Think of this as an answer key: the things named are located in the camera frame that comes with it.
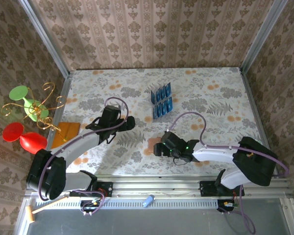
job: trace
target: patterned wallpaper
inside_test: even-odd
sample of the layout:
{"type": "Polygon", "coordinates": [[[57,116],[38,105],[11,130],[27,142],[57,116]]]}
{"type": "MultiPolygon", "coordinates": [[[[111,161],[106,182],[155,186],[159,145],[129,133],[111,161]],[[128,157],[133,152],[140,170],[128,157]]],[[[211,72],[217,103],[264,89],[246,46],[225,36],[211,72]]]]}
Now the patterned wallpaper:
{"type": "Polygon", "coordinates": [[[294,195],[294,0],[289,0],[247,77],[273,151],[290,168],[294,195]]]}
{"type": "MultiPolygon", "coordinates": [[[[10,90],[21,84],[31,87],[37,99],[46,97],[41,86],[47,81],[55,82],[59,90],[63,86],[60,71],[23,8],[15,0],[0,0],[0,110],[11,102],[10,90]]],[[[0,235],[13,232],[31,165],[31,155],[19,142],[7,143],[1,135],[7,124],[23,115],[21,108],[13,109],[8,117],[0,114],[0,235]]],[[[29,118],[23,124],[26,132],[38,132],[29,118]]]]}
{"type": "Polygon", "coordinates": [[[239,67],[272,0],[32,0],[70,70],[239,67]]]}

